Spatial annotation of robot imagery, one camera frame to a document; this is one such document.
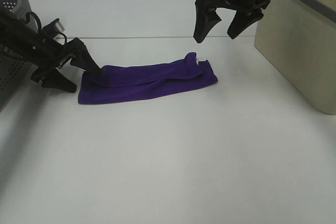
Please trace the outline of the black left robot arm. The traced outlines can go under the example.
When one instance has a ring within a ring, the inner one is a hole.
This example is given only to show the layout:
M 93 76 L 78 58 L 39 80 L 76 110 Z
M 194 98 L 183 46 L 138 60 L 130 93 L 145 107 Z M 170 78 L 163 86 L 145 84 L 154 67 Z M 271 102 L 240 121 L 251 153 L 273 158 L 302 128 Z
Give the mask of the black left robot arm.
M 84 42 L 77 37 L 69 41 L 59 25 L 58 18 L 43 27 L 34 12 L 27 12 L 22 19 L 2 10 L 1 53 L 37 66 L 30 79 L 41 83 L 43 88 L 74 93 L 76 84 L 63 76 L 60 68 L 69 62 L 96 75 L 101 73 L 101 68 L 92 59 Z

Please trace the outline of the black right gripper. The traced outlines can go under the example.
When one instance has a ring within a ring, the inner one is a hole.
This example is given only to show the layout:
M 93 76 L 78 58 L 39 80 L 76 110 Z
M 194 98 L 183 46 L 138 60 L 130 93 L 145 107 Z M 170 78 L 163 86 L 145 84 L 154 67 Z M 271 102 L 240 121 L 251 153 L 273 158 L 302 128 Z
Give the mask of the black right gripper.
M 196 0 L 193 38 L 198 44 L 202 43 L 212 28 L 222 21 L 216 9 L 225 8 L 237 11 L 227 30 L 228 36 L 235 39 L 245 29 L 264 17 L 262 11 L 254 11 L 260 8 L 266 9 L 269 3 L 270 0 Z

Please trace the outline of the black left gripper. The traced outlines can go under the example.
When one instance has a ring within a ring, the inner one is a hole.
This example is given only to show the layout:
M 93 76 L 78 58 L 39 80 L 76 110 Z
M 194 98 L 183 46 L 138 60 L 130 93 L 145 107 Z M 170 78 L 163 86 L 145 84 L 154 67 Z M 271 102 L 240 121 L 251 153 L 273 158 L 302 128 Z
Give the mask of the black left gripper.
M 43 88 L 75 93 L 77 86 L 63 76 L 59 69 L 67 62 L 93 75 L 101 68 L 91 57 L 87 46 L 79 38 L 69 41 L 61 28 L 43 28 L 32 43 L 31 63 L 37 66 L 31 79 L 42 82 Z

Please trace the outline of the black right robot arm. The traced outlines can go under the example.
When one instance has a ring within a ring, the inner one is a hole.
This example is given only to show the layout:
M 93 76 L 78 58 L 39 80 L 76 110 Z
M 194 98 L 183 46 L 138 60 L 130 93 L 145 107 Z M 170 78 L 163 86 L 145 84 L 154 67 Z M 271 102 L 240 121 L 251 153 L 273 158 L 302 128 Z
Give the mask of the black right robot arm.
M 228 36 L 235 39 L 245 29 L 263 18 L 262 11 L 269 3 L 270 0 L 196 0 L 193 38 L 197 43 L 202 43 L 211 29 L 222 20 L 216 10 L 224 8 L 236 12 L 227 30 Z

